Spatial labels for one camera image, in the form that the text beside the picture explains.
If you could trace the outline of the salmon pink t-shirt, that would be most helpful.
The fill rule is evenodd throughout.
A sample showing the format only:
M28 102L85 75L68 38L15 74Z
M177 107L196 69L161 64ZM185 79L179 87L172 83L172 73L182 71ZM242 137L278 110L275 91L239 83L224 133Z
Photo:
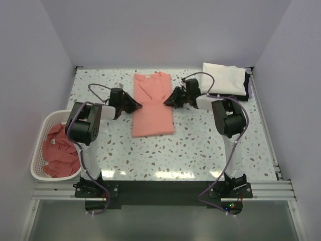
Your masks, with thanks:
M142 108L133 113L132 136L148 137L175 133L173 110L164 104L172 92L171 76L157 72L149 76L135 74L134 99Z

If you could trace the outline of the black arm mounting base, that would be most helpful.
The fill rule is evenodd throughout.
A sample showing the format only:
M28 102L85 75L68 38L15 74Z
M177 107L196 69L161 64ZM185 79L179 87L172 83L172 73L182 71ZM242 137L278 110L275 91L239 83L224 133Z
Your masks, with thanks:
M85 199L85 209L121 209L123 206L207 206L240 211L242 201L253 197L249 183L230 189L225 181L103 181L81 178L73 184L75 197Z

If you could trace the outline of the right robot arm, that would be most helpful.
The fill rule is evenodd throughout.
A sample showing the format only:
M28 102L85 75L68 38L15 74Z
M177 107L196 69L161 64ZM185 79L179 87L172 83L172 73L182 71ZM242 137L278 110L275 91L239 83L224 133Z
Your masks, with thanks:
M185 80L184 85L176 87L164 101L166 106L174 108L181 108L185 103L196 109L213 112L215 127L223 138L226 156L226 166L217 179L224 177L222 191L229 197L235 197L247 184L241 147L241 139L249 126L246 110L233 97L201 93L196 79Z

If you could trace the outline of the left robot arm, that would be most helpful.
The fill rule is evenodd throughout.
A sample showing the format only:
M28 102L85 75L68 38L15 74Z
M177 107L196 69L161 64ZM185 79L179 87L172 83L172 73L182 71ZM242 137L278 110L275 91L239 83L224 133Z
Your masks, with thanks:
M76 147L81 165L81 177L90 180L86 191L93 197L100 196L104 185L98 181L101 169L95 157L95 142L102 120L116 120L122 112L131 114L142 108L122 88L111 88L110 96L102 103L75 102L65 126L65 133Z

